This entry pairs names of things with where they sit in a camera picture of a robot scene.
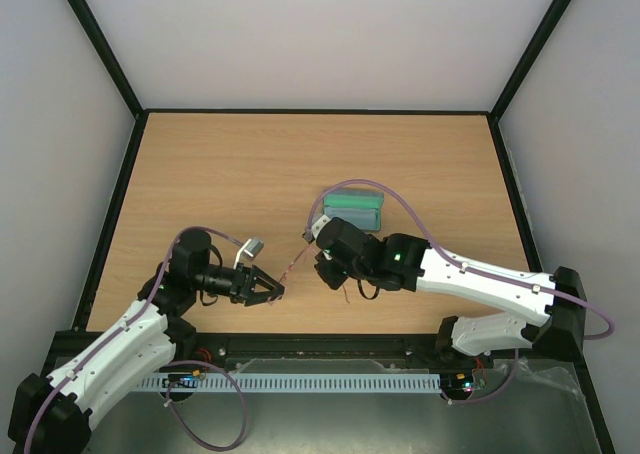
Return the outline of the grey glasses case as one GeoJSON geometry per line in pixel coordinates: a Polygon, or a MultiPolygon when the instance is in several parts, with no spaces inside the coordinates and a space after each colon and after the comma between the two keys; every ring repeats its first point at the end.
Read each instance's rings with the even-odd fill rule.
{"type": "Polygon", "coordinates": [[[324,215],[341,218],[370,232],[381,229],[383,205],[382,192],[364,188],[341,187],[325,194],[321,200],[324,215]]]}

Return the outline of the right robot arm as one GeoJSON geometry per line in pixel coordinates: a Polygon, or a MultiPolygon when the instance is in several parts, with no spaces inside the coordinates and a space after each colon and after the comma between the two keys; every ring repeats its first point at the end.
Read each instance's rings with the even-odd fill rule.
{"type": "Polygon", "coordinates": [[[455,366],[467,357],[505,349],[577,362],[582,358],[586,310],[579,274],[520,272],[439,252],[426,239],[395,233],[383,239],[339,218],[321,216],[308,239],[319,249],[314,268],[331,289],[347,279],[376,292],[446,294],[494,308],[483,317],[442,320],[436,353],[455,366]]]}

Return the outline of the pink translucent sunglasses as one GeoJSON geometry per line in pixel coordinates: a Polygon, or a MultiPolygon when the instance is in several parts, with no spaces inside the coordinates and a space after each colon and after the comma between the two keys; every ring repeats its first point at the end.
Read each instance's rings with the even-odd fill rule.
{"type": "MultiPolygon", "coordinates": [[[[305,263],[308,258],[314,258],[317,254],[323,256],[322,250],[318,249],[315,245],[309,244],[304,247],[296,257],[289,263],[285,271],[279,278],[279,283],[285,288],[289,287],[291,280],[296,280],[296,275],[305,271],[305,263]]],[[[316,288],[310,288],[307,285],[297,284],[294,282],[294,298],[297,300],[304,299],[306,301],[311,300],[319,291],[316,288]]]]}

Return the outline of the light blue cleaning cloth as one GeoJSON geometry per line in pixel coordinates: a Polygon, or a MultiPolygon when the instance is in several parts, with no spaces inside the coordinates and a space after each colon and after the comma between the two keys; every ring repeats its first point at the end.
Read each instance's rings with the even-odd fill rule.
{"type": "Polygon", "coordinates": [[[351,208],[325,206],[323,214],[338,217],[363,231],[378,232],[381,229],[381,214],[377,208],[351,208]]]}

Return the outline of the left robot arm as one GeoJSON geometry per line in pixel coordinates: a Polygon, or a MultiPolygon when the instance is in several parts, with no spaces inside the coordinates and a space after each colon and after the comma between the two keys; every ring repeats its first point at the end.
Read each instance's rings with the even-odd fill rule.
{"type": "Polygon", "coordinates": [[[244,307],[269,303],[284,287],[255,265],[226,267],[214,230],[188,227],[126,312],[87,348],[46,376],[18,386],[8,436],[25,453],[80,453],[104,417],[153,372],[195,365],[196,329],[183,315],[198,297],[244,307]]]}

